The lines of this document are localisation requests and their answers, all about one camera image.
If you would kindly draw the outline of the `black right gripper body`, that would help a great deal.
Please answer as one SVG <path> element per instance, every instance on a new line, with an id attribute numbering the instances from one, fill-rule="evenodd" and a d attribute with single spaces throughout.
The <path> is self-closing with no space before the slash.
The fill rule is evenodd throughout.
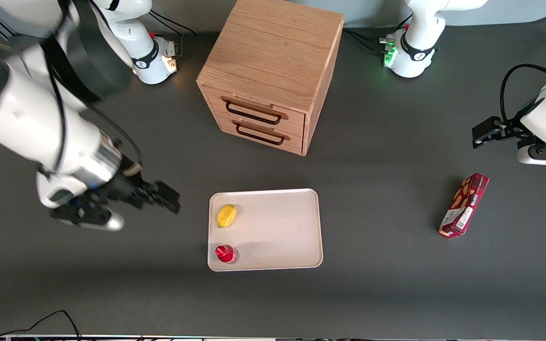
<path id="1" fill-rule="evenodd" d="M 152 183 L 144 181 L 142 166 L 138 163 L 123 163 L 113 178 L 97 188 L 97 203 L 121 202 L 139 210 L 145 206 L 160 206 Z"/>

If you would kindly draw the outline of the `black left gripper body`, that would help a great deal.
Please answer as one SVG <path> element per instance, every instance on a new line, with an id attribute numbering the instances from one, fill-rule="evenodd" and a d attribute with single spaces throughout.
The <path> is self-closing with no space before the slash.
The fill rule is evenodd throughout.
<path id="1" fill-rule="evenodd" d="M 498 142 L 512 139 L 519 140 L 521 143 L 535 142 L 535 136 L 518 119 L 495 118 L 495 125 L 498 129 L 498 132 L 495 133 L 495 140 Z"/>

